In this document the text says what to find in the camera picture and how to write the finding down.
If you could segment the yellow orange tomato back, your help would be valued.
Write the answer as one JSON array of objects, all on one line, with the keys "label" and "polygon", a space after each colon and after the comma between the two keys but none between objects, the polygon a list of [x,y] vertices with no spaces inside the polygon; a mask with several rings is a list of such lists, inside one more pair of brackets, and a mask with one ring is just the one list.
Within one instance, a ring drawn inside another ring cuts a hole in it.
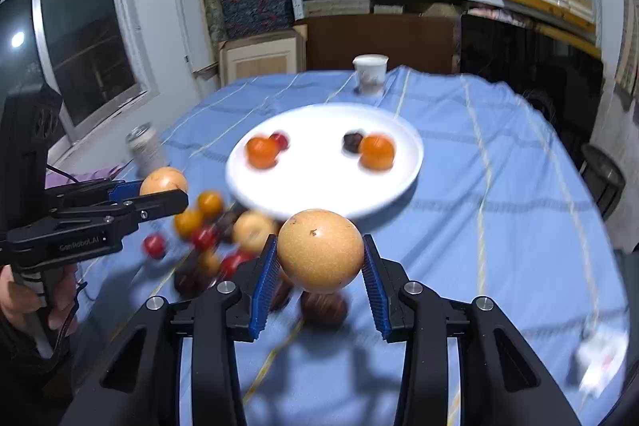
[{"label": "yellow orange tomato back", "polygon": [[216,190],[205,190],[197,197],[197,209],[205,220],[216,220],[225,210],[222,194]]}]

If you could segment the yellow orange tomato front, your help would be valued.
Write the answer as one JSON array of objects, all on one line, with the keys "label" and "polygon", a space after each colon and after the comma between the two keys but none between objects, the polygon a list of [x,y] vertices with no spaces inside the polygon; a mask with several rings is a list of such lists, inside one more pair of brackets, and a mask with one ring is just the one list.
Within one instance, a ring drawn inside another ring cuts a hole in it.
[{"label": "yellow orange tomato front", "polygon": [[191,241],[193,235],[205,224],[205,218],[198,209],[186,209],[173,217],[175,233],[183,241]]}]

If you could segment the white beverage can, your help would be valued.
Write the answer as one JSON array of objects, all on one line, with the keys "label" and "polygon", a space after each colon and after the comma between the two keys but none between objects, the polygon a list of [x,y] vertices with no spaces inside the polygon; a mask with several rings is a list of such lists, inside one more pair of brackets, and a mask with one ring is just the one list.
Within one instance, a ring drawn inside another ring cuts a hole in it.
[{"label": "white beverage can", "polygon": [[126,136],[126,144],[137,174],[141,177],[169,165],[159,134],[150,122],[134,127]]}]

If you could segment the red cherry tomato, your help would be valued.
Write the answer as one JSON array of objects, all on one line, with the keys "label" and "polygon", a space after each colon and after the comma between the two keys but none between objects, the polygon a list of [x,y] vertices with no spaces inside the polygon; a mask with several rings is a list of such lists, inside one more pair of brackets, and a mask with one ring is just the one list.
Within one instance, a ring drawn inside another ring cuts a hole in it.
[{"label": "red cherry tomato", "polygon": [[150,234],[142,243],[145,254],[153,260],[162,260],[167,254],[167,240],[162,234]]},{"label": "red cherry tomato", "polygon": [[241,264],[249,262],[254,259],[254,254],[237,250],[232,254],[228,254],[224,257],[224,260],[220,264],[220,279],[226,280],[234,277],[238,267]]},{"label": "red cherry tomato", "polygon": [[269,139],[277,145],[280,151],[284,151],[289,148],[289,139],[285,133],[274,132],[269,136]]},{"label": "red cherry tomato", "polygon": [[194,232],[191,243],[198,252],[206,252],[215,249],[219,243],[219,234],[216,227],[201,227]]}]

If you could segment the small yellow brown pear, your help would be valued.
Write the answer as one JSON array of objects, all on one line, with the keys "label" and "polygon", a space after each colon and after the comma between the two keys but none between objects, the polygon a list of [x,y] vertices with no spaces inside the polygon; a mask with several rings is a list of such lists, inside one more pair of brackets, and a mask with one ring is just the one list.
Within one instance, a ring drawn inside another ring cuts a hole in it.
[{"label": "small yellow brown pear", "polygon": [[221,266],[221,258],[213,250],[201,252],[198,257],[199,267],[207,277],[215,277]]}]

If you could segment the white paper cup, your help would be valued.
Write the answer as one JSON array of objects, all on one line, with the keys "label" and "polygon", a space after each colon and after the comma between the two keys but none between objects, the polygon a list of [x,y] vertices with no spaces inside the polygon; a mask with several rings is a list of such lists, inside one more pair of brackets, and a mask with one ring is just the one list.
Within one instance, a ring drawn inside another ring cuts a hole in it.
[{"label": "white paper cup", "polygon": [[382,95],[385,90],[388,61],[388,56],[380,54],[363,54],[353,58],[359,94]]}]

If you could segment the framed picture cardboard box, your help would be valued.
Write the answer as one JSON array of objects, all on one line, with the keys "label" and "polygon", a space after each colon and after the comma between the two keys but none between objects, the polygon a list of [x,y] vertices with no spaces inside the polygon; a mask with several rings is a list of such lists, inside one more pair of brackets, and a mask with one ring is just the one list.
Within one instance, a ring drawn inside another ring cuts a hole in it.
[{"label": "framed picture cardboard box", "polygon": [[296,25],[219,44],[220,87],[239,79],[306,71],[308,26]]}]

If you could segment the large orange mandarin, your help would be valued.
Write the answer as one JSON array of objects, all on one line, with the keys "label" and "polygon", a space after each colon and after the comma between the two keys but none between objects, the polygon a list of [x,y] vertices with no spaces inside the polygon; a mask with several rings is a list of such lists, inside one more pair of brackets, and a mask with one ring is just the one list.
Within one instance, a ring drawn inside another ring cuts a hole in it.
[{"label": "large orange mandarin", "polygon": [[274,139],[254,136],[246,142],[245,153],[250,166],[258,170],[267,170],[276,165],[280,147]]},{"label": "large orange mandarin", "polygon": [[359,143],[359,163],[371,171],[387,171],[393,167],[395,145],[389,136],[370,134]]}]

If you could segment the large pale yellow apple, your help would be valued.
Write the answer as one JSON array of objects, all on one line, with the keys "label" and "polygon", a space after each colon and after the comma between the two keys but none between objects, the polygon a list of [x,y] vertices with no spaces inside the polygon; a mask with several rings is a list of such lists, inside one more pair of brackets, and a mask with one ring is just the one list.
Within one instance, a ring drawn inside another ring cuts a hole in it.
[{"label": "large pale yellow apple", "polygon": [[239,249],[259,255],[270,235],[277,234],[277,224],[268,216],[254,211],[243,212],[232,228],[232,241]]}]

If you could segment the crumpled white tissue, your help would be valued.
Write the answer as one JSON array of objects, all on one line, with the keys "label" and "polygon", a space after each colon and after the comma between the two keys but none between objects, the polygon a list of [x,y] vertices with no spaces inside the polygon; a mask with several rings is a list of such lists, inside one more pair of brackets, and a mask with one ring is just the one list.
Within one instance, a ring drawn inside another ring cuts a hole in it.
[{"label": "crumpled white tissue", "polygon": [[619,372],[628,347],[627,332],[598,325],[589,329],[575,353],[578,388],[598,398]]}]

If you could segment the dark purple plum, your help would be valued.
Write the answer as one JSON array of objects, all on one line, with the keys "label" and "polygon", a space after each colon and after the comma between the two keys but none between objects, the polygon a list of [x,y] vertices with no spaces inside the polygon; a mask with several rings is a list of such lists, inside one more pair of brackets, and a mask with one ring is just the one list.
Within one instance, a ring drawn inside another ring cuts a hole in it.
[{"label": "dark purple plum", "polygon": [[173,288],[182,299],[192,299],[208,289],[210,272],[199,261],[198,255],[186,255],[173,273]]}]

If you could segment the black stool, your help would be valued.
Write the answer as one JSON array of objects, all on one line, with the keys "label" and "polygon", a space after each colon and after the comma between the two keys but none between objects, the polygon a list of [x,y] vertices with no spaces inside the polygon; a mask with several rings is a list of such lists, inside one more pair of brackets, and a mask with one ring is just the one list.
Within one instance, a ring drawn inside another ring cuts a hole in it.
[{"label": "black stool", "polygon": [[584,164],[581,177],[591,193],[603,220],[607,220],[622,199],[626,179],[614,160],[592,144],[581,147]]}]

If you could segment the dark mangosteen back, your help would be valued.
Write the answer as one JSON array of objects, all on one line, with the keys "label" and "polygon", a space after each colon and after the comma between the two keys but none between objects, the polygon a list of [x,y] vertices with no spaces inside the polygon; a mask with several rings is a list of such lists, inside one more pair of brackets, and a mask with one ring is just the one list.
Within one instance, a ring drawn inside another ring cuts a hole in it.
[{"label": "dark mangosteen back", "polygon": [[221,214],[221,216],[214,222],[213,229],[216,231],[216,236],[220,242],[232,243],[233,227],[239,217],[246,208],[238,203],[233,203]]}]

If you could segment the yellow orange tomato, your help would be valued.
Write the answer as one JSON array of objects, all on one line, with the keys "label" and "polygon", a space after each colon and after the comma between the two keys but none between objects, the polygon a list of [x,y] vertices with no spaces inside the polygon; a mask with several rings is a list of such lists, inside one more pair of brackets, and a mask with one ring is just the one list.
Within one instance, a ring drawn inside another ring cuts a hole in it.
[{"label": "yellow orange tomato", "polygon": [[197,197],[197,209],[205,220],[216,220],[225,210],[222,194],[216,190],[205,190]]},{"label": "yellow orange tomato", "polygon": [[198,209],[186,209],[173,217],[175,233],[183,241],[191,241],[193,235],[205,224],[205,218]]}]

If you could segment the pale yellow pear front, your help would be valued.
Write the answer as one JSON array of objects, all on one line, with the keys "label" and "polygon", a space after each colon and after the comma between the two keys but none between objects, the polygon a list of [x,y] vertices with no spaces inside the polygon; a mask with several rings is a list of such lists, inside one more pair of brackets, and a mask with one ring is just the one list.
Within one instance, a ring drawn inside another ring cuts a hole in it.
[{"label": "pale yellow pear front", "polygon": [[362,269],[364,242],[348,218],[306,210],[292,215],[280,228],[277,256],[285,274],[302,290],[333,293]]}]

